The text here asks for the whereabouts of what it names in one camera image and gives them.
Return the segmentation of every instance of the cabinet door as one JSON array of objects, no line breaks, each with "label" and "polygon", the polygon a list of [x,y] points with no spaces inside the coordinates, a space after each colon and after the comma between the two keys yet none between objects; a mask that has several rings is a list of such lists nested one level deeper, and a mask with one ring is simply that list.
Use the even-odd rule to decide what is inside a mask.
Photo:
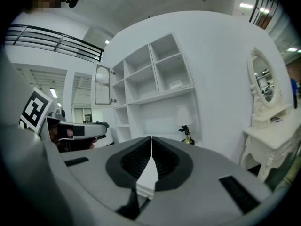
[{"label": "cabinet door", "polygon": [[110,69],[97,65],[95,76],[91,83],[91,105],[110,105]]}]

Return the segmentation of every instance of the oval mirror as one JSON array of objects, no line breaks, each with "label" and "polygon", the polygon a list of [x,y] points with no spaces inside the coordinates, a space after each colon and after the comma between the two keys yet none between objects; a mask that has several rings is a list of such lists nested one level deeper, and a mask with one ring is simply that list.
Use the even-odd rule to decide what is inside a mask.
[{"label": "oval mirror", "polygon": [[270,102],[274,95],[274,81],[268,63],[257,56],[253,60],[254,76],[263,97]]},{"label": "oval mirror", "polygon": [[110,104],[110,70],[101,65],[95,76],[95,104]]}]

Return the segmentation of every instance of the white wall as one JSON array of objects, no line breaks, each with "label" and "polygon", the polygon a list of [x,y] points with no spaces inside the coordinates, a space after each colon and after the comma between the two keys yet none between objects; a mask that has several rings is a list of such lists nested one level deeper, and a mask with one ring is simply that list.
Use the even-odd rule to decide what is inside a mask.
[{"label": "white wall", "polygon": [[82,40],[89,27],[52,13],[21,13],[12,24],[24,24],[65,33]]},{"label": "white wall", "polygon": [[[33,68],[35,66],[39,66],[40,68],[45,67],[45,70],[51,67],[64,69],[73,75],[75,73],[82,73],[91,76],[96,71],[96,63],[44,49],[6,45],[5,52],[10,62],[14,64],[27,64],[27,68],[30,68],[30,65],[32,65]],[[68,79],[64,87],[66,86],[68,89],[64,90],[63,107],[66,115],[70,115],[68,121],[71,121],[72,101],[67,98],[72,97],[73,77]]]},{"label": "white wall", "polygon": [[74,56],[38,48],[6,45],[5,52],[14,64],[39,65],[92,75],[95,63]]},{"label": "white wall", "polygon": [[91,109],[92,110],[92,122],[102,122],[103,114],[101,109]]},{"label": "white wall", "polygon": [[283,60],[261,28],[223,14],[205,11],[169,13],[119,32],[106,47],[103,64],[112,68],[138,48],[174,33],[190,68],[198,96],[202,144],[238,163],[243,129],[251,125],[253,96],[247,70],[256,46],[274,66],[284,101],[292,92]]},{"label": "white wall", "polygon": [[74,119],[75,123],[83,123],[84,121],[84,114],[82,108],[74,108]]}]

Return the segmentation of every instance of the apriltag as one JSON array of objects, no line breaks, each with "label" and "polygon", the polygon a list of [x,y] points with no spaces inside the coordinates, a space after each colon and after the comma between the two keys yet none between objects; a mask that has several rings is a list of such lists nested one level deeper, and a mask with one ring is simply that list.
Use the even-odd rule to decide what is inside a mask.
[{"label": "apriltag", "polygon": [[39,133],[45,115],[52,103],[52,99],[46,96],[37,88],[33,88],[23,112],[21,120],[26,123],[27,127]]}]

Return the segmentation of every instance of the ornate mirror frame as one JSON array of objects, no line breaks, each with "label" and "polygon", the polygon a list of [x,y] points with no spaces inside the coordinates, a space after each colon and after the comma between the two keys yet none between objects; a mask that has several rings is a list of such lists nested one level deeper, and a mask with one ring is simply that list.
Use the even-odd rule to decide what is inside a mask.
[{"label": "ornate mirror frame", "polygon": [[[261,90],[258,86],[255,72],[254,72],[254,66],[253,61],[257,58],[262,58],[268,65],[269,71],[272,75],[273,81],[274,81],[274,94],[271,101],[266,101],[266,99],[263,97]],[[265,55],[258,50],[257,48],[253,48],[249,59],[248,59],[248,70],[249,70],[249,76],[251,80],[251,90],[252,94],[254,96],[253,101],[253,114],[252,114],[252,126],[263,129],[270,125],[270,119],[271,117],[278,115],[279,113],[282,114],[289,114],[289,104],[285,104],[282,98],[281,90],[279,81],[277,79],[277,75],[275,73],[275,70],[272,66],[272,64],[269,62],[269,60],[265,57]]]},{"label": "ornate mirror frame", "polygon": [[[268,69],[272,75],[273,81],[274,81],[274,94],[273,94],[273,98],[269,102],[263,97],[263,94],[261,93],[261,90],[258,86],[256,77],[254,75],[255,71],[254,71],[253,61],[258,57],[266,62],[266,64],[268,65]],[[265,55],[257,48],[253,48],[253,50],[250,54],[250,57],[248,60],[248,70],[249,70],[249,76],[250,76],[250,80],[251,80],[252,94],[254,95],[254,102],[256,101],[257,103],[260,103],[260,101],[257,98],[257,97],[259,97],[259,99],[261,100],[261,103],[263,103],[263,105],[265,105],[266,107],[274,107],[278,102],[279,96],[281,96],[279,83],[278,83],[276,73],[274,71],[272,64],[265,57]]]}]

